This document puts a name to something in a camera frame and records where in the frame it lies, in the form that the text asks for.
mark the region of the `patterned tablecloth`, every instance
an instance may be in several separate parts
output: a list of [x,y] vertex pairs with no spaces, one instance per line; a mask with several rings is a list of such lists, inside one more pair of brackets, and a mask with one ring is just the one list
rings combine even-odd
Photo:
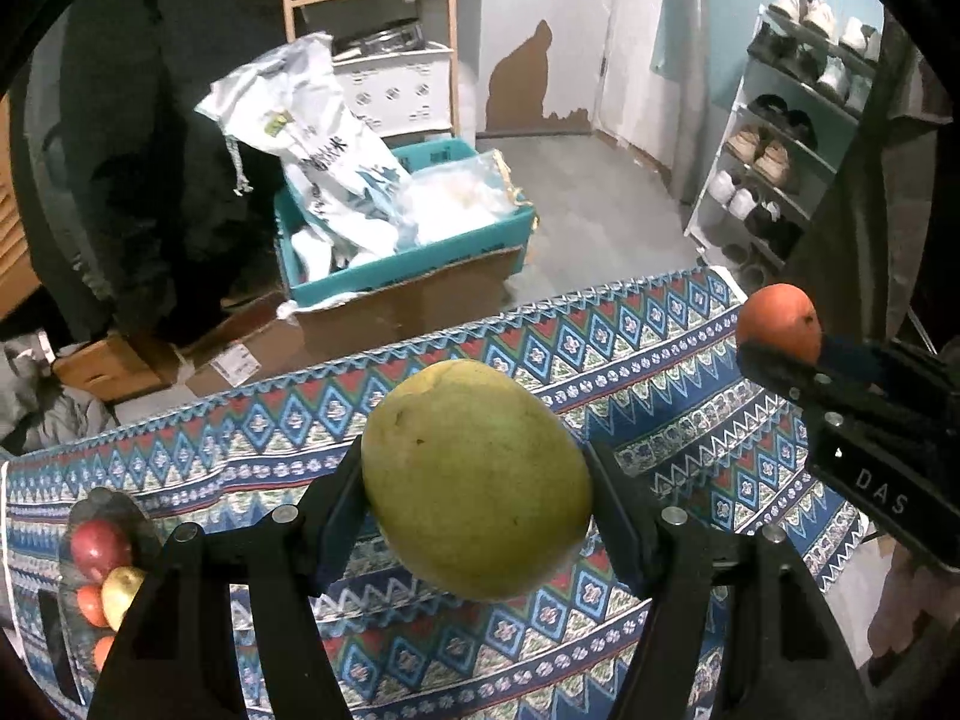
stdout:
[[[781,523],[826,590],[866,522],[803,471],[806,431],[792,407],[740,376],[738,303],[728,280],[707,269],[614,283],[12,461],[7,579],[32,675],[65,715],[83,716],[56,688],[37,589],[56,589],[67,513],[90,488],[126,490],[164,537],[189,520],[208,531],[251,524],[332,472],[393,386],[451,357],[511,375],[578,439],[611,442],[624,469],[704,522],[746,533]],[[270,718],[246,589],[234,587],[232,595],[248,713]],[[603,718],[648,603],[618,584],[596,533],[549,584],[481,605],[412,577],[371,527],[314,613],[358,718]],[[726,615],[717,592],[691,715],[709,706]],[[83,678],[80,692],[89,696],[92,688]]]

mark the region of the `apple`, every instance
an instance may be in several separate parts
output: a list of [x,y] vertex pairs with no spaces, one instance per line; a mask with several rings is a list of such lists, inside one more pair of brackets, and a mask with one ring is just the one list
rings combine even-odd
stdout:
[[70,536],[70,554],[80,571],[97,584],[114,568],[133,562],[130,541],[107,519],[80,523]]
[[110,647],[112,646],[112,635],[103,637],[102,640],[93,645],[93,664],[97,667],[97,671],[104,670],[104,664],[107,662],[107,655],[109,655]]
[[127,609],[133,603],[133,596],[143,584],[146,572],[131,565],[114,568],[104,579],[100,595],[104,603],[104,616],[114,631],[120,630]]
[[100,588],[96,584],[85,584],[77,590],[77,605],[80,607],[80,614],[90,625],[96,628],[107,627],[104,602],[100,598]]

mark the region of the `plastic crate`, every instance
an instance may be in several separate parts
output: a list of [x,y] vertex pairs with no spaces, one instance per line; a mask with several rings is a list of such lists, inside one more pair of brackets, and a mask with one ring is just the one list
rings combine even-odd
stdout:
[[347,107],[381,138],[450,129],[450,57],[430,43],[416,52],[334,62]]
[[[476,153],[459,138],[414,143],[413,146],[394,149],[400,164],[410,172],[443,162],[467,159],[476,156]],[[277,193],[275,213],[277,230],[280,233],[278,248],[282,261],[283,280],[291,298],[296,300],[296,304],[304,307],[315,305],[320,300],[326,300],[340,293],[376,290],[435,271],[460,260],[501,250],[501,248],[523,247],[517,255],[517,265],[514,269],[516,274],[523,268],[527,241],[530,239],[534,218],[536,218],[533,207],[521,206],[507,218],[478,230],[424,247],[402,251],[356,268],[347,268],[318,281],[304,281],[304,269],[290,242],[291,235],[304,225],[304,217],[289,189],[285,188]]]

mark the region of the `concrete floor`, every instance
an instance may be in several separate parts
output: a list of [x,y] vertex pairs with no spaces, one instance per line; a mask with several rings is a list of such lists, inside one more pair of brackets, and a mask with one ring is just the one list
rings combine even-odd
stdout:
[[[512,277],[514,304],[632,276],[690,268],[696,250],[683,237],[682,210],[656,172],[597,138],[558,136],[480,141],[499,148],[512,179],[536,204],[541,226],[528,264]],[[183,385],[116,408],[124,424],[174,410],[195,397]],[[857,665],[870,656],[867,627],[890,565],[877,543],[854,552],[827,594]]]
[[696,265],[680,207],[625,149],[577,135],[495,138],[477,148],[500,149],[541,215],[527,265],[509,282],[515,303]]

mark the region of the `plastic bag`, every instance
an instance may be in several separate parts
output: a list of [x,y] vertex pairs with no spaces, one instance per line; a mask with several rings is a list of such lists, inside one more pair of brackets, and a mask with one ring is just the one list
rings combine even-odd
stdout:
[[520,192],[499,151],[426,167],[405,177],[394,201],[416,223],[416,243],[432,244],[505,218]]
[[[416,229],[394,204],[407,172],[347,108],[328,34],[304,35],[237,68],[211,84],[196,110],[219,124],[228,143],[237,139],[280,157],[304,218],[318,232],[379,256],[413,245]],[[235,149],[233,156],[243,191]]]

